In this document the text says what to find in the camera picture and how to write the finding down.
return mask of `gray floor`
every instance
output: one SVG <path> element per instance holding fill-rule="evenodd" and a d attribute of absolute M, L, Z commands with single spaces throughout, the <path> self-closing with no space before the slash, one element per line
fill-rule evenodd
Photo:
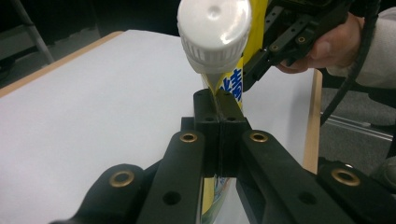
<path fill-rule="evenodd" d="M 54 46 L 49 46 L 49 51 L 56 61 L 98 38 L 100 37 L 96 29 L 85 29 L 56 42 Z M 18 59 L 10 70 L 0 73 L 0 88 L 46 65 L 46 60 L 40 53 L 26 55 Z M 323 89 L 322 109 L 327 106 L 334 94 L 333 89 Z M 349 92 L 334 115 L 375 124 L 393 124 L 396 111 L 373 102 L 365 93 Z M 369 174 L 385 159 L 389 145 L 390 141 L 387 140 L 325 124 L 320 130 L 319 156 L 332 161 L 348 162 Z"/>

